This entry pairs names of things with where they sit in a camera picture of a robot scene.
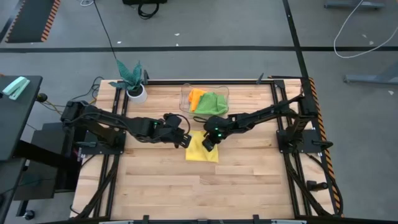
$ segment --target wooden tabletop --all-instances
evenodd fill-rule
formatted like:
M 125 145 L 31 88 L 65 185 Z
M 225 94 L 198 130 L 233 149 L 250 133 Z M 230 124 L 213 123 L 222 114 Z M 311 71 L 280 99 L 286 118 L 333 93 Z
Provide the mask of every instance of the wooden tabletop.
M 103 80 L 96 106 L 111 111 L 115 89 Z M 300 93 L 300 80 L 285 80 L 288 98 Z M 251 113 L 273 104 L 269 85 L 227 85 L 228 113 Z M 202 130 L 192 115 L 181 112 L 181 86 L 147 85 L 147 101 L 128 104 L 127 117 L 159 119 L 164 113 L 187 116 L 192 130 Z M 121 95 L 118 113 L 124 94 Z M 185 122 L 181 127 L 187 129 Z M 140 143 L 127 135 L 121 156 L 113 202 L 112 220 L 180 219 L 252 219 L 293 218 L 289 186 L 283 155 L 278 150 L 275 131 L 277 121 L 258 124 L 244 134 L 233 134 L 219 144 L 220 162 L 185 160 L 184 148 L 173 144 Z M 306 180 L 326 182 L 321 167 L 301 155 Z M 103 156 L 97 155 L 80 172 L 73 208 L 80 212 L 98 187 Z M 304 214 L 298 188 L 300 212 Z M 314 192 L 325 210 L 333 213 L 328 190 Z M 104 193 L 101 214 L 104 214 L 108 192 Z

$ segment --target concrete floor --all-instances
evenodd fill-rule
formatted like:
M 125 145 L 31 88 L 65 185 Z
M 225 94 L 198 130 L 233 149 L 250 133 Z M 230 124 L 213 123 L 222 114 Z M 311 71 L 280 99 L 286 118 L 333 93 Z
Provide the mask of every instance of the concrete floor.
M 398 4 L 386 2 L 385 9 L 355 14 L 338 45 L 372 46 L 372 41 L 375 46 L 386 40 L 398 21 Z M 16 3 L 0 2 L 0 27 Z M 290 0 L 289 4 L 301 46 L 333 46 L 350 13 L 347 9 L 324 9 L 320 0 Z M 138 18 L 134 8 L 121 1 L 97 0 L 97 5 L 115 47 L 293 46 L 282 1 L 170 0 L 148 21 Z M 389 45 L 398 46 L 398 36 Z M 0 43 L 0 48 L 17 47 L 109 47 L 109 43 L 95 7 L 81 7 L 78 1 L 69 0 L 62 1 L 46 43 Z M 117 52 L 116 56 L 128 67 L 140 60 L 151 78 L 257 78 L 262 72 L 266 76 L 301 76 L 295 52 Z M 309 76 L 315 79 L 328 139 L 335 143 L 331 156 L 345 216 L 398 220 L 398 86 L 342 82 L 346 74 L 383 71 L 396 62 L 398 52 L 372 52 L 349 60 L 333 52 L 304 52 L 303 56 Z M 40 91 L 56 104 L 87 92 L 98 75 L 118 77 L 110 52 L 0 54 L 0 73 L 42 75 Z M 58 120 L 57 113 L 36 104 L 28 123 L 41 128 L 43 123 Z M 22 138 L 30 141 L 32 133 L 26 127 Z M 64 193 L 51 200 L 31 201 L 28 208 L 37 216 L 29 222 L 15 217 L 17 204 L 13 203 L 6 223 L 65 220 L 72 200 L 73 194 Z

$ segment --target white cable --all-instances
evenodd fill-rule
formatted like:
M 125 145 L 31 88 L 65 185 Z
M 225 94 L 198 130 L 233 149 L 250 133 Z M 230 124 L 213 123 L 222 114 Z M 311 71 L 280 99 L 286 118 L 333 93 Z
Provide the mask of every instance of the white cable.
M 90 3 L 83 4 L 83 2 L 85 2 L 85 1 L 88 2 L 89 0 L 81 0 L 80 5 L 83 6 L 83 7 L 86 7 L 86 6 L 90 6 L 90 5 L 92 5 L 94 3 L 94 0 L 91 0 Z
M 341 58 L 355 58 L 355 57 L 358 57 L 358 56 L 367 54 L 367 53 L 369 53 L 369 52 L 372 52 L 372 51 L 374 51 L 374 50 L 376 50 L 376 49 L 379 49 L 379 48 L 381 48 L 383 45 L 385 45 L 386 43 L 388 43 L 388 42 L 395 36 L 395 34 L 396 34 L 397 31 L 398 31 L 398 26 L 397 26 L 397 28 L 396 28 L 395 31 L 392 33 L 392 35 L 391 35 L 390 38 L 388 38 L 388 39 L 387 39 L 384 43 L 382 43 L 381 45 L 379 45 L 379 46 L 377 46 L 377 47 L 375 47 L 375 48 L 373 48 L 373 49 L 371 49 L 371 50 L 368 50 L 368 51 L 366 51 L 366 52 L 362 52 L 362 53 L 359 53 L 359 54 L 357 54 L 357 55 L 352 55 L 352 56 L 342 56 L 342 55 L 338 54 L 338 53 L 337 53 L 337 50 L 336 50 L 336 41 L 337 41 L 337 38 L 340 36 L 340 33 L 341 33 L 341 31 L 344 29 L 344 26 L 346 25 L 347 21 L 350 19 L 350 17 L 354 14 L 355 10 L 362 4 L 363 1 L 364 1 L 364 0 L 361 0 L 361 2 L 355 7 L 355 9 L 351 12 L 351 14 L 350 14 L 350 15 L 347 17 L 347 19 L 344 21 L 343 25 L 341 26 L 340 31 L 338 32 L 338 34 L 337 34 L 337 36 L 336 36 L 336 38 L 335 38 L 335 41 L 333 42 L 333 48 L 334 48 L 334 50 L 335 50 L 335 53 L 336 53 L 337 56 L 339 56 L 339 57 L 341 57 Z

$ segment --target clear plastic container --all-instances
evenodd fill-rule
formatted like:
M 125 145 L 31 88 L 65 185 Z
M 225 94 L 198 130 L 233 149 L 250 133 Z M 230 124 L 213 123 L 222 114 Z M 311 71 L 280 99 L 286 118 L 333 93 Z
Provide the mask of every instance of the clear plastic container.
M 203 85 L 193 86 L 188 83 L 182 85 L 182 87 L 181 87 L 180 110 L 187 112 L 187 113 L 191 113 L 191 114 L 200 114 L 200 113 L 195 113 L 194 111 L 190 110 L 191 103 L 189 102 L 189 93 L 194 88 L 197 88 L 200 90 L 205 90 L 207 92 L 213 92 L 213 93 L 216 93 L 217 95 L 223 95 L 225 98 L 226 106 L 227 106 L 227 110 L 225 113 L 228 112 L 228 110 L 229 110 L 229 89 L 227 86 L 212 86 L 212 87 L 203 86 Z

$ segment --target wheel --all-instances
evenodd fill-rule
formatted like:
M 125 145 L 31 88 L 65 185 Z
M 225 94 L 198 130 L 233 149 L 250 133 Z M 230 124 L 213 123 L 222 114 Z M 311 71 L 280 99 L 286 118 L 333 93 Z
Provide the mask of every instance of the wheel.
M 35 217 L 35 212 L 32 210 L 26 210 L 24 218 L 26 220 L 32 220 Z

